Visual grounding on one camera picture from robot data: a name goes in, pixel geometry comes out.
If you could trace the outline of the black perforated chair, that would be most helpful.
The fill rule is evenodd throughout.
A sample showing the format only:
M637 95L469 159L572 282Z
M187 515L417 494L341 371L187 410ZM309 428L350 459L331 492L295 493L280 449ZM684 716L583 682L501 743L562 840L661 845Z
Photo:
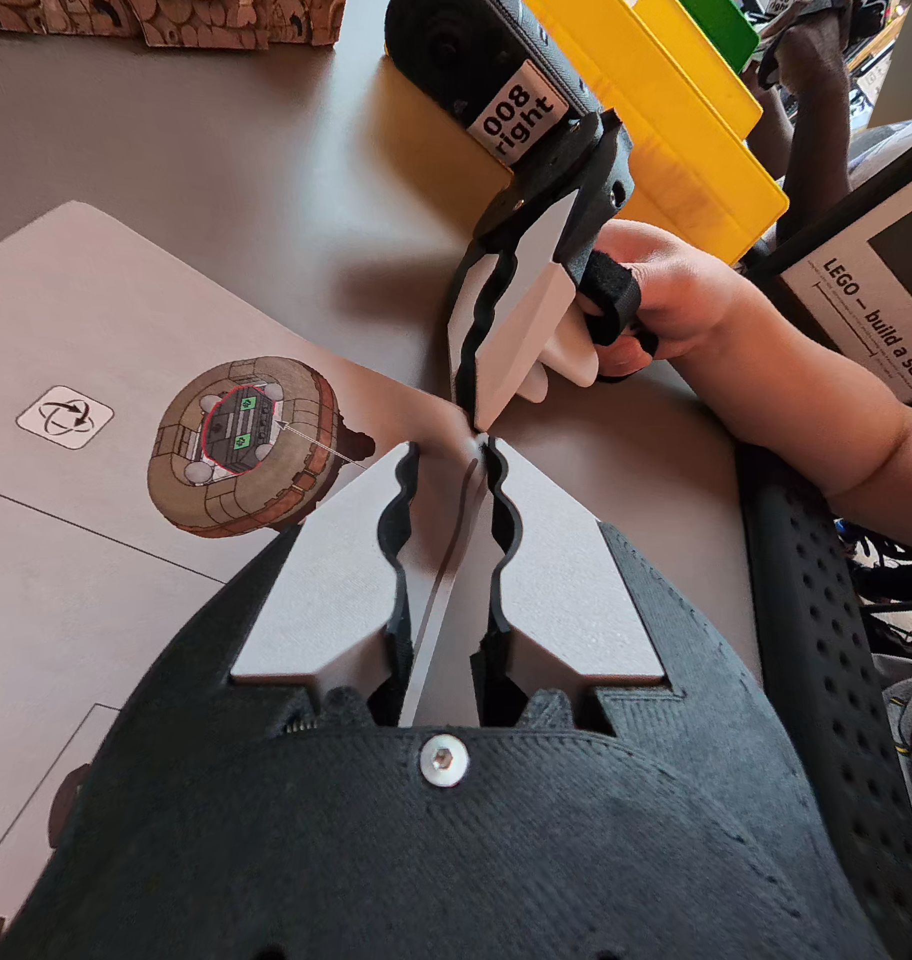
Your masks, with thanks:
M861 906L912 959L910 798L831 512L771 452L735 462L765 690Z

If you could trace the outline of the person's right hand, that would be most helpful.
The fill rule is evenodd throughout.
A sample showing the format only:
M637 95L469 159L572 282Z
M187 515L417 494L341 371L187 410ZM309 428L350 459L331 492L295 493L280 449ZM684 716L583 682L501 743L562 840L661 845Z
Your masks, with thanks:
M637 318L658 341L655 358L692 387L720 365L733 331L758 307L759 293L743 276L648 223L614 219L594 250L630 270L641 293Z

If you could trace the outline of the black bamboo picture box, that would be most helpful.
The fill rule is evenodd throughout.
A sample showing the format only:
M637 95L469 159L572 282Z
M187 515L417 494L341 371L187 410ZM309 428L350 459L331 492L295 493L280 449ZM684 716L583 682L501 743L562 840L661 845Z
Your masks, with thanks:
M344 1L0 1L0 31L254 51L331 46L344 10Z

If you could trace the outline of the black framed printed sign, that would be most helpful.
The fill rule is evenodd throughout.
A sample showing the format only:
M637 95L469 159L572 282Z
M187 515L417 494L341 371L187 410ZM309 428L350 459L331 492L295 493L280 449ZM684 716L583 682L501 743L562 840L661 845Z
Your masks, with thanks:
M748 278L794 327L912 406L912 148Z

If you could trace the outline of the brick set instruction booklet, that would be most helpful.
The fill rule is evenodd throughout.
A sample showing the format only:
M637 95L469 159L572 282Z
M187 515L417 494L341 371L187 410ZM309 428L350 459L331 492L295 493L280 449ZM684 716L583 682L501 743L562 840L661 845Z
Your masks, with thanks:
M284 524L405 442L420 670L473 524L464 416L87 204L0 243L0 938L165 645Z

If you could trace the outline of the grey desk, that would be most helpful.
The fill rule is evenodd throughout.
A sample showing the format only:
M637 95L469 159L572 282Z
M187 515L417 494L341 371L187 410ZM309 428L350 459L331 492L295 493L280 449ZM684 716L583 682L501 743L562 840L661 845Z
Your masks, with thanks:
M383 18L364 4L332 48L256 53L0 32L0 240L90 204L313 343L447 396L444 295L508 177L384 57ZM666 363L548 382L494 432L760 680L730 437Z

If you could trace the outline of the person's right forearm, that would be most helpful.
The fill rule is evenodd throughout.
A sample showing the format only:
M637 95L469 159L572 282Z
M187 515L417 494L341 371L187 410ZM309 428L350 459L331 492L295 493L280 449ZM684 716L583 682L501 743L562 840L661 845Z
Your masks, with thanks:
M912 408L811 341L762 295L694 387L734 437L771 450L842 517L912 544Z

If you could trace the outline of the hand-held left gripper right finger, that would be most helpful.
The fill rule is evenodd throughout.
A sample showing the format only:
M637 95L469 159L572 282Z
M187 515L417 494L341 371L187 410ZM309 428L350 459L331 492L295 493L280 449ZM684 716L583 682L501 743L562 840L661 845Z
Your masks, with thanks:
M577 711L596 688L647 688L664 666L600 521L501 438L485 447L491 534L486 634L471 657L479 720L512 726L540 690Z

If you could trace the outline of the yellow plastic bin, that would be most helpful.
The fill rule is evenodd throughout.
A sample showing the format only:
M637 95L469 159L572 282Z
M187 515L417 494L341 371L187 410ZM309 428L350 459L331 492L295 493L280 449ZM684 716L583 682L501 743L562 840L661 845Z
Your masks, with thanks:
M622 215L728 264L788 200L746 146L762 109L678 1L394 1L392 64L504 168L614 110L631 140Z

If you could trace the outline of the green plastic bin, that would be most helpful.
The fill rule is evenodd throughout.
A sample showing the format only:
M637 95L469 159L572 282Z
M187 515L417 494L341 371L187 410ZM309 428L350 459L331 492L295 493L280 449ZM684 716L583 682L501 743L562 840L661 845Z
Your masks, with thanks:
M756 52L760 37L735 1L681 1L722 59L742 73Z

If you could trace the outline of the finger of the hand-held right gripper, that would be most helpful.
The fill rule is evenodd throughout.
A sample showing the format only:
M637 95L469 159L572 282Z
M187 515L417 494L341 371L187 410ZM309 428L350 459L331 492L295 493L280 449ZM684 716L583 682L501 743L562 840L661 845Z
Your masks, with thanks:
M522 385L575 297L575 283L554 259L578 192L552 203L522 235L515 271L475 351L477 430L490 430Z
M498 301L514 276L514 255L486 253L461 269L447 324L450 389L462 411L475 412L476 353L494 325Z

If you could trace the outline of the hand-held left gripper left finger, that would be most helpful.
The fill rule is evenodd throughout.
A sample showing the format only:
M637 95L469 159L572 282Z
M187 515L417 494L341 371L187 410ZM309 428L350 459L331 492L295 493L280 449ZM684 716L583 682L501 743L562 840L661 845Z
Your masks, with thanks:
M411 536L419 449L402 442L311 513L231 670L242 683L351 688L398 724L413 666L399 553Z

